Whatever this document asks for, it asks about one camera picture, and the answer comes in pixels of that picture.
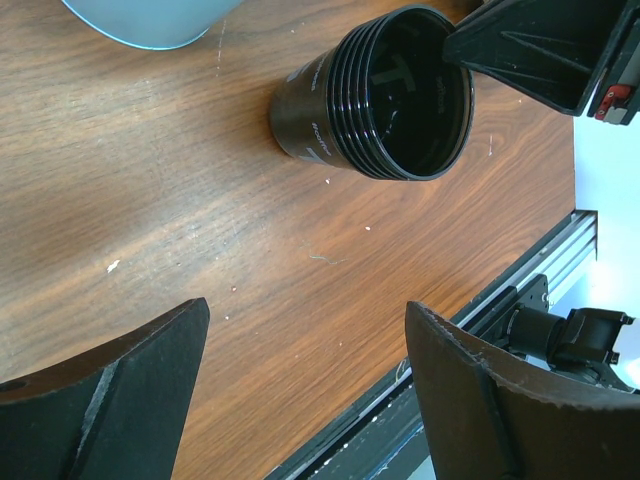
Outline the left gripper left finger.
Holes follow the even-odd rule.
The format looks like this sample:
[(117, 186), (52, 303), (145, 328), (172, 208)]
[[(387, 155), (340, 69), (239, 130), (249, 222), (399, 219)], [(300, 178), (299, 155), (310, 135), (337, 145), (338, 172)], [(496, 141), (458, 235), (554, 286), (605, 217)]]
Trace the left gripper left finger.
[(205, 299), (191, 299), (2, 383), (2, 478), (171, 478), (209, 321)]

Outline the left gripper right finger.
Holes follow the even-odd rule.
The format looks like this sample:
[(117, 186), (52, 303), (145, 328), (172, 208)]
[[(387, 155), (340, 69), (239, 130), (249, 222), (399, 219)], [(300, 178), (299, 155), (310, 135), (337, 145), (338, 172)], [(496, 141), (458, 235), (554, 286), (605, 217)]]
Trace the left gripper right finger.
[(405, 335), (437, 478), (638, 478), (638, 395), (545, 371), (418, 302)]

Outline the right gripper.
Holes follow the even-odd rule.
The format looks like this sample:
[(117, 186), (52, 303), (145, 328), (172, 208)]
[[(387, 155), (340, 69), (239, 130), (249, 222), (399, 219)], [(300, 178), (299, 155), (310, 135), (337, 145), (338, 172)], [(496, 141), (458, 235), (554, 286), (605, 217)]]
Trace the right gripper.
[(630, 125), (639, 113), (638, 1), (488, 1), (443, 59), (565, 115)]

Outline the stack of black cups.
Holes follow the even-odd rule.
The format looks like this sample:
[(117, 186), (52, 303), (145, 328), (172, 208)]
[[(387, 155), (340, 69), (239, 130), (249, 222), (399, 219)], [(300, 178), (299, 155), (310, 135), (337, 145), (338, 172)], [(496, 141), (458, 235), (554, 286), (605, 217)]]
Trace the stack of black cups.
[(442, 57), (453, 31), (426, 5), (354, 28), (276, 89), (275, 140), (292, 157), (372, 179), (444, 175), (462, 154), (474, 113), (471, 72)]

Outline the blue straw holder cup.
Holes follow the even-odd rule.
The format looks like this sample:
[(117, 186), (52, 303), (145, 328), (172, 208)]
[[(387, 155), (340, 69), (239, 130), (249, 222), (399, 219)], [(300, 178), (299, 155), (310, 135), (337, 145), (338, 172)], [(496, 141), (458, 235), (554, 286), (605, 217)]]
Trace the blue straw holder cup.
[(85, 24), (124, 45), (182, 48), (241, 4), (240, 0), (63, 0)]

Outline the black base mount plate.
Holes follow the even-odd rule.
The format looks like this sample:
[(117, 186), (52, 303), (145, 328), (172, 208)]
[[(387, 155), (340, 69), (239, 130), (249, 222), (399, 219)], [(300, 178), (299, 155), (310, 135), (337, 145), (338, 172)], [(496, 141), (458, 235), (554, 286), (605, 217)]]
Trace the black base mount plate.
[(411, 365), (403, 359), (267, 477), (406, 478), (427, 456)]

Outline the aluminium frame rail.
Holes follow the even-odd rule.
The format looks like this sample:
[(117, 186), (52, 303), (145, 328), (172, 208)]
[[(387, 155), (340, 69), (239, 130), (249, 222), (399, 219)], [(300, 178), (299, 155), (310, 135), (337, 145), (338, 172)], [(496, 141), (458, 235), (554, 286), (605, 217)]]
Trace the aluminium frame rail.
[(452, 322), (464, 328), (505, 288), (522, 290), (538, 275), (547, 279), (547, 294), (540, 299), (546, 307), (553, 308), (595, 262), (597, 234), (595, 211), (572, 212), (455, 314)]

